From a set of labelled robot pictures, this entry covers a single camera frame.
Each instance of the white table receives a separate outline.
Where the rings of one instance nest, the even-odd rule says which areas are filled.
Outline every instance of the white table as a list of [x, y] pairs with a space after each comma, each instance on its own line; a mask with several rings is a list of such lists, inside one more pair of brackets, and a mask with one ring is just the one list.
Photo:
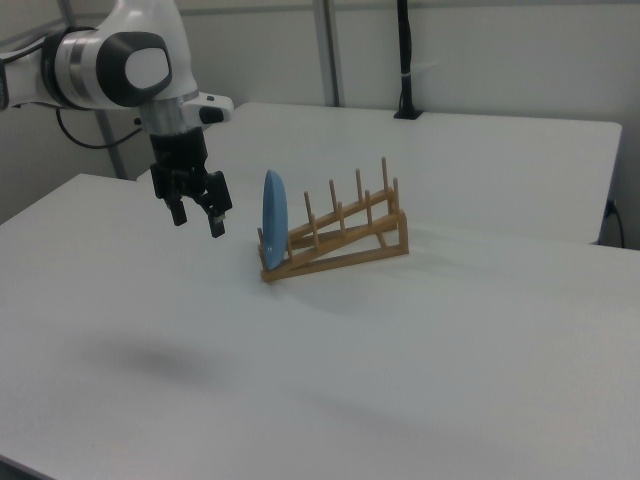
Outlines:
[[225, 173], [232, 196], [260, 198], [271, 168], [290, 203], [302, 205], [310, 190], [314, 204], [329, 207], [329, 178], [351, 201], [354, 170], [376, 190], [387, 156], [410, 221], [587, 244], [600, 233], [620, 130], [434, 113], [411, 122], [379, 110], [249, 103], [205, 135], [207, 168]]
[[[80, 176], [0, 226], [0, 455], [59, 479], [631, 479], [640, 254], [409, 224], [411, 254], [266, 285]], [[304, 212], [293, 209], [293, 216]]]

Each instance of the white wall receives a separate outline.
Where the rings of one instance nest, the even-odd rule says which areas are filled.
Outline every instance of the white wall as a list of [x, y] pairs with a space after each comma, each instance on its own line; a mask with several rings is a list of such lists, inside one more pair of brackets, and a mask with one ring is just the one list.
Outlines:
[[[395, 109], [395, 10], [344, 3], [353, 2], [336, 13], [345, 105]], [[414, 79], [417, 106], [621, 123], [611, 195], [628, 245], [640, 248], [640, 5], [413, 8], [410, 19], [414, 65], [437, 63]], [[617, 245], [614, 222], [603, 238]]]
[[[60, 20], [52, 0], [0, 0], [0, 49], [11, 51], [22, 34]], [[68, 128], [88, 142], [102, 143], [91, 113], [65, 112]], [[113, 176], [105, 152], [77, 147], [58, 129], [53, 110], [36, 106], [0, 114], [0, 223], [79, 173]]]

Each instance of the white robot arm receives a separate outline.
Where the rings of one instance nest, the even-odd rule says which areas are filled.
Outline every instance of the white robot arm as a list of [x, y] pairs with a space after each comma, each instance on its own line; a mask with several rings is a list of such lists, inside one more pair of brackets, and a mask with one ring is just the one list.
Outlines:
[[24, 103], [76, 110], [139, 108], [156, 163], [155, 193], [175, 225], [182, 196], [224, 233], [232, 206], [224, 175], [207, 173], [202, 127], [230, 120], [229, 98], [198, 91], [189, 44], [173, 0], [117, 0], [97, 28], [68, 27], [0, 54], [0, 111]]

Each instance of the wooden peg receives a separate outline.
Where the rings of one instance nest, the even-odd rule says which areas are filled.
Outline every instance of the wooden peg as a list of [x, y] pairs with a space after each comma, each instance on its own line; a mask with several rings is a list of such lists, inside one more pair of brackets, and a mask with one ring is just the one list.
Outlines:
[[291, 248], [291, 238], [287, 235], [287, 253], [289, 254], [289, 260], [293, 258], [293, 248]]
[[409, 231], [407, 228], [407, 216], [404, 212], [400, 212], [398, 220], [398, 240], [402, 253], [409, 253]]
[[358, 184], [358, 201], [362, 202], [362, 182], [360, 181], [360, 169], [356, 169], [356, 183]]
[[382, 232], [378, 232], [377, 236], [378, 236], [378, 241], [380, 242], [380, 246], [382, 248], [386, 248], [387, 247], [387, 242], [385, 241], [384, 235], [382, 234]]
[[316, 226], [316, 216], [311, 214], [311, 228], [313, 229], [313, 243], [316, 249], [320, 249], [320, 238], [318, 238], [318, 227]]
[[367, 223], [371, 226], [373, 225], [373, 215], [371, 214], [371, 194], [369, 193], [369, 190], [365, 190], [364, 198], [367, 205]]
[[309, 218], [309, 225], [311, 225], [311, 200], [309, 200], [309, 192], [304, 192], [304, 203], [307, 205], [307, 217]]
[[344, 212], [342, 211], [342, 202], [338, 202], [338, 218], [340, 219], [340, 232], [344, 237], [347, 232], [344, 227]]
[[389, 178], [387, 177], [387, 157], [382, 157], [382, 183], [384, 191], [389, 190]]
[[397, 213], [400, 211], [400, 196], [398, 195], [398, 179], [393, 179], [393, 209]]
[[336, 188], [333, 185], [333, 179], [329, 180], [329, 188], [331, 189], [331, 203], [333, 204], [333, 212], [338, 213], [338, 203], [336, 201]]

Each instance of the black cable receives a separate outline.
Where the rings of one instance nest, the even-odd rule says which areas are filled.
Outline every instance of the black cable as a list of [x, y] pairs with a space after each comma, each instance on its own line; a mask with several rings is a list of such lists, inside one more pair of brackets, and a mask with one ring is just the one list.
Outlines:
[[20, 52], [20, 53], [16, 53], [14, 56], [12, 57], [7, 57], [7, 58], [3, 58], [2, 59], [2, 63], [4, 63], [5, 65], [11, 62], [15, 62], [16, 60], [20, 60], [23, 57], [26, 57], [27, 55], [32, 54], [33, 52], [36, 52], [38, 50], [40, 50], [42, 48], [42, 44], [44, 42], [40, 42], [40, 43], [36, 43], [34, 46], [27, 48], [26, 50]]
[[117, 140], [113, 143], [108, 143], [106, 145], [89, 145], [88, 143], [81, 142], [80, 140], [76, 139], [73, 135], [71, 135], [71, 133], [69, 133], [69, 130], [67, 130], [67, 128], [64, 126], [64, 123], [62, 122], [62, 115], [60, 113], [59, 108], [56, 108], [56, 118], [58, 119], [58, 125], [60, 125], [60, 129], [62, 130], [62, 133], [64, 133], [69, 140], [71, 140], [76, 145], [80, 145], [81, 147], [88, 148], [90, 150], [102, 150], [105, 148], [115, 147], [116, 145], [120, 145], [121, 143], [126, 142], [131, 137], [133, 137], [134, 135], [137, 135], [142, 131], [141, 128], [136, 128], [130, 134], [122, 137], [120, 140]]
[[615, 213], [616, 218], [618, 219], [618, 227], [620, 227], [620, 247], [625, 248], [624, 247], [624, 229], [622, 228], [622, 219], [620, 218], [620, 212], [618, 212], [618, 209], [616, 208], [615, 205], [612, 206], [611, 213]]

